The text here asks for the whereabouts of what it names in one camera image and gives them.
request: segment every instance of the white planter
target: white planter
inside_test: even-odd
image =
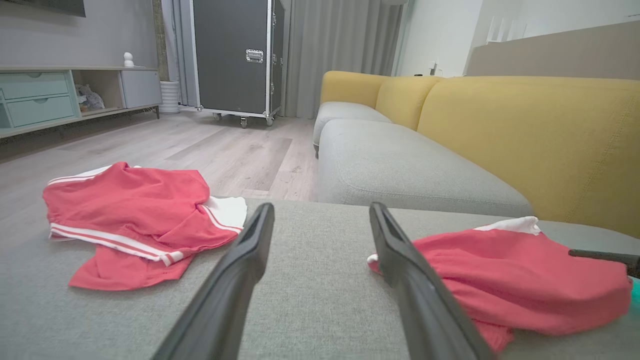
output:
[[[160,93],[162,94],[162,104],[158,106],[161,114],[177,114],[180,83],[177,81],[160,81]]]

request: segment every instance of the black road case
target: black road case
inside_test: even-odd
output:
[[[282,100],[280,0],[193,0],[196,107],[273,124]]]

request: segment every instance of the drawer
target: drawer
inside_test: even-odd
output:
[[[9,102],[6,106],[14,127],[75,116],[69,96]]]
[[[64,72],[15,72],[0,74],[0,88],[7,100],[19,97],[68,94]]]

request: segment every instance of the gray fabric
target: gray fabric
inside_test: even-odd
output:
[[[249,213],[264,200],[249,200]],[[375,251],[366,207],[273,201],[267,270],[253,292],[240,359],[406,359],[395,300],[365,259]],[[392,209],[412,239],[502,217]],[[224,249],[197,255],[178,281],[136,291],[69,288],[93,255],[80,241],[40,235],[0,255],[0,358],[148,359]],[[572,247],[640,254],[640,240],[584,225],[540,222]],[[593,331],[551,338],[516,332],[503,359],[631,359],[640,352],[640,309]]]
[[[335,119],[324,127],[318,200],[522,217],[527,199],[498,177],[404,126]]]
[[[291,1],[284,116],[316,117],[329,70],[391,75],[401,16],[381,0]]]
[[[388,117],[366,105],[353,102],[328,101],[323,102],[318,110],[316,123],[314,124],[314,145],[320,144],[320,134],[327,122],[333,119],[362,119],[378,122],[389,122]]]

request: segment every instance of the television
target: television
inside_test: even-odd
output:
[[[9,3],[23,4],[43,8],[69,15],[86,17],[83,0],[4,0]]]

